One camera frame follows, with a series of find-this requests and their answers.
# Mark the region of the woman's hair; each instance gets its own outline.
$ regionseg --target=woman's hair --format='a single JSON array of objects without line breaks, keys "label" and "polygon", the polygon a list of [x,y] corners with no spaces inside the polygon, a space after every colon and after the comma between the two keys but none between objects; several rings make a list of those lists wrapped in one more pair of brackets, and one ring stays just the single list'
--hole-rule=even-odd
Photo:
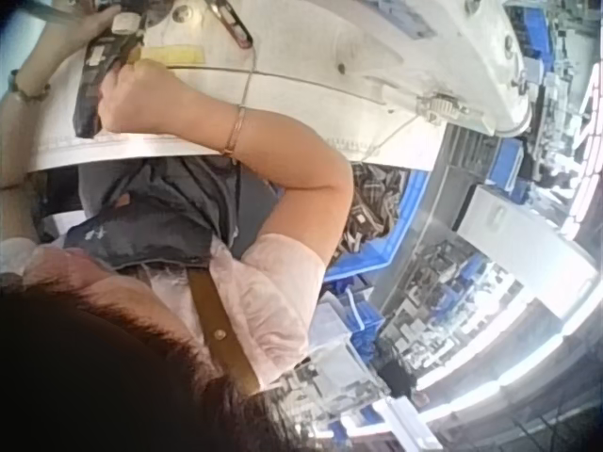
[{"label": "woman's hair", "polygon": [[0,289],[4,441],[19,448],[309,450],[187,345],[48,287]]}]

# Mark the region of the pink shirt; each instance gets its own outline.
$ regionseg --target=pink shirt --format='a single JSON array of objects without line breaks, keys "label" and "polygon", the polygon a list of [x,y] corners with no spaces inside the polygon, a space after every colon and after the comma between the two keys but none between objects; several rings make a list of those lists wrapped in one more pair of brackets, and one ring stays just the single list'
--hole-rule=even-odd
[{"label": "pink shirt", "polygon": [[[0,273],[23,274],[36,245],[24,238],[0,243]],[[238,261],[217,238],[209,271],[233,330],[264,388],[303,360],[325,265],[301,242],[266,234]],[[202,344],[203,332],[183,272],[147,268],[151,286]]]}]

